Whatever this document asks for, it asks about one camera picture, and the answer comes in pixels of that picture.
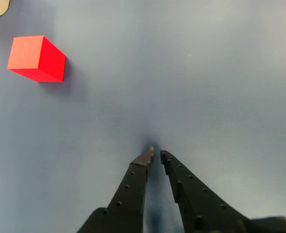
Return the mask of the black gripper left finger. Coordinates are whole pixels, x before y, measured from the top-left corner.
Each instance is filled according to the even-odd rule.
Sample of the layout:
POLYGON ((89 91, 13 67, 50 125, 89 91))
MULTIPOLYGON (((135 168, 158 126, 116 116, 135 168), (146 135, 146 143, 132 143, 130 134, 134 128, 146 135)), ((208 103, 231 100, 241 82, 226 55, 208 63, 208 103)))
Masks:
POLYGON ((78 230, 80 233, 143 232, 146 184, 154 164, 154 147, 135 158, 128 167, 109 205, 96 209, 78 230))

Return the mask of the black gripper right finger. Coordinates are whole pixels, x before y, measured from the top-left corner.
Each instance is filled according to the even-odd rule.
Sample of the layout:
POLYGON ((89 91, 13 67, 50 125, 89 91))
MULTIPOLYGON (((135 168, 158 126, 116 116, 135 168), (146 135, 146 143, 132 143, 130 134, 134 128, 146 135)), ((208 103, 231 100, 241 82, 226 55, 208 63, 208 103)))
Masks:
POLYGON ((168 151, 160 152, 186 233, 286 233, 286 217, 249 219, 168 151))

